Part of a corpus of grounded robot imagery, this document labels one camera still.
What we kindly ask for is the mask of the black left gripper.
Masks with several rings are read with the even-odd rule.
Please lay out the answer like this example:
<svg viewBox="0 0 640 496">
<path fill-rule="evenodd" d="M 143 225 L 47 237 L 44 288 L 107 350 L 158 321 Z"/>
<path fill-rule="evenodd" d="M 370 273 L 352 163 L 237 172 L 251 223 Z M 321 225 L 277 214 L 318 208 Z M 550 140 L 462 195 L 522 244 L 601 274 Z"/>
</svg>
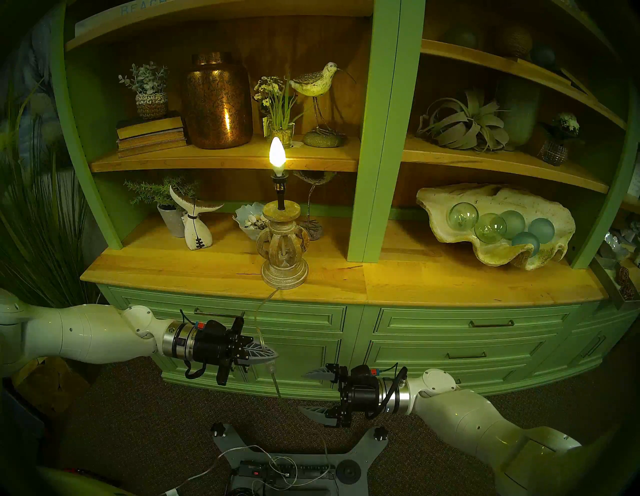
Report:
<svg viewBox="0 0 640 496">
<path fill-rule="evenodd" d="M 244 323 L 244 315 L 240 315 L 235 317 L 229 329 L 216 320 L 194 324 L 193 361 L 202 366 L 193 373 L 193 379 L 200 378 L 206 367 L 213 365 L 217 367 L 216 383 L 225 386 L 233 366 L 247 371 L 248 366 L 268 364 L 279 357 L 268 345 L 242 335 Z"/>
</svg>

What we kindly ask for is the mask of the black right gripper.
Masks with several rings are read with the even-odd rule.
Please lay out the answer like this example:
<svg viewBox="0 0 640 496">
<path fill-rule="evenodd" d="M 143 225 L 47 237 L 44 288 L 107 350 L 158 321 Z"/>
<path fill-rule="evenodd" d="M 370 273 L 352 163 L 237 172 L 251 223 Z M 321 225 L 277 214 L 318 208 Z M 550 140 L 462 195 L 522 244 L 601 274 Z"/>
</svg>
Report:
<svg viewBox="0 0 640 496">
<path fill-rule="evenodd" d="M 299 406 L 306 418 L 329 428 L 348 428 L 355 412 L 374 414 L 380 405 L 381 385 L 378 377 L 366 364 L 353 369 L 328 364 L 303 374 L 306 380 L 327 381 L 338 386 L 338 406 Z"/>
</svg>

